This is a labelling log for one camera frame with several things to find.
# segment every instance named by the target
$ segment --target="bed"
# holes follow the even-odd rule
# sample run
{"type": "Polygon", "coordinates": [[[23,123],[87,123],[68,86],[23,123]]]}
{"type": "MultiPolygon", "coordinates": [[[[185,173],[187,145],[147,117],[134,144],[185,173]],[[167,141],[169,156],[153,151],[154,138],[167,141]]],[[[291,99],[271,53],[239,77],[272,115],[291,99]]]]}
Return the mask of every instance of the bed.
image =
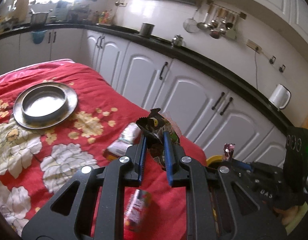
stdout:
{"type": "MultiPolygon", "coordinates": [[[[119,95],[91,68],[71,60],[46,62],[0,76],[0,212],[21,235],[25,224],[81,167],[108,165],[103,150],[123,129],[148,112],[119,95]],[[78,95],[68,119],[51,129],[20,127],[12,114],[17,96],[41,82],[61,82],[78,95]]],[[[184,137],[185,153],[204,164],[204,152],[184,137]]],[[[137,236],[125,239],[181,239],[186,232],[184,188],[170,188],[166,173],[147,154],[141,189],[153,204],[137,236]]],[[[134,188],[126,188],[127,205],[134,188]]]]}

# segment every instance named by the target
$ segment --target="small snack packet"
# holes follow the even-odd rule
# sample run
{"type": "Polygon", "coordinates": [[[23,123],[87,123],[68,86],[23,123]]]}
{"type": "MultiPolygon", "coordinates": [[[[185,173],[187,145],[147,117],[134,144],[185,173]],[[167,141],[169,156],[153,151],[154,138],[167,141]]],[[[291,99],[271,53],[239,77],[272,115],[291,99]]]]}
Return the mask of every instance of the small snack packet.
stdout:
{"type": "Polygon", "coordinates": [[[152,201],[152,195],[147,191],[137,189],[130,196],[124,214],[124,229],[139,232],[152,201]]]}
{"type": "Polygon", "coordinates": [[[164,132],[169,132],[172,144],[180,145],[180,138],[171,123],[158,113],[160,110],[160,108],[151,109],[149,116],[139,118],[136,124],[146,136],[150,155],[164,168],[164,132]]]}
{"type": "Polygon", "coordinates": [[[104,151],[104,157],[109,161],[113,161],[124,156],[127,148],[134,144],[136,139],[139,137],[140,132],[141,130],[138,128],[136,123],[130,123],[120,134],[119,138],[107,147],[104,151]]]}

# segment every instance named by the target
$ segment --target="chocolate bar wrapper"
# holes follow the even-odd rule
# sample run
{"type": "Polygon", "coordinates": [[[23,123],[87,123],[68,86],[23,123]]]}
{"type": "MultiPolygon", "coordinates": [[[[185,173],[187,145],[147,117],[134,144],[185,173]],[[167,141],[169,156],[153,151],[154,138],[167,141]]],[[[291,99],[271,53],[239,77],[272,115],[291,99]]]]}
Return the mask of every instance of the chocolate bar wrapper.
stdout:
{"type": "Polygon", "coordinates": [[[172,144],[180,145],[180,139],[171,123],[159,114],[160,110],[160,108],[151,109],[149,116],[141,117],[136,124],[146,136],[150,155],[164,168],[164,132],[169,132],[172,144]]]}

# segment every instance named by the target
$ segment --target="steel bowl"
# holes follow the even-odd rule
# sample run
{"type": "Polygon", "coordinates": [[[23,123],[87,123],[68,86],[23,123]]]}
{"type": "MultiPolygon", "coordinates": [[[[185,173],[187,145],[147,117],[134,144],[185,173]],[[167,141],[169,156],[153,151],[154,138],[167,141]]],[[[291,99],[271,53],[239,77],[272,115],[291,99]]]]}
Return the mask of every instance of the steel bowl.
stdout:
{"type": "Polygon", "coordinates": [[[57,86],[46,85],[29,92],[21,103],[21,111],[28,122],[48,122],[68,108],[66,92],[57,86]]]}

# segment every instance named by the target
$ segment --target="white mug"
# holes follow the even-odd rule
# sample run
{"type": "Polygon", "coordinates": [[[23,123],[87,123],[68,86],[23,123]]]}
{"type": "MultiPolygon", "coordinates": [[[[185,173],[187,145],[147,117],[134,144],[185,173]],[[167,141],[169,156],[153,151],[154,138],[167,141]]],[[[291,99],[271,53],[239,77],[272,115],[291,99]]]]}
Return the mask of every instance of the white mug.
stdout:
{"type": "Polygon", "coordinates": [[[291,100],[291,92],[285,86],[278,84],[269,100],[278,110],[284,109],[291,100]]]}

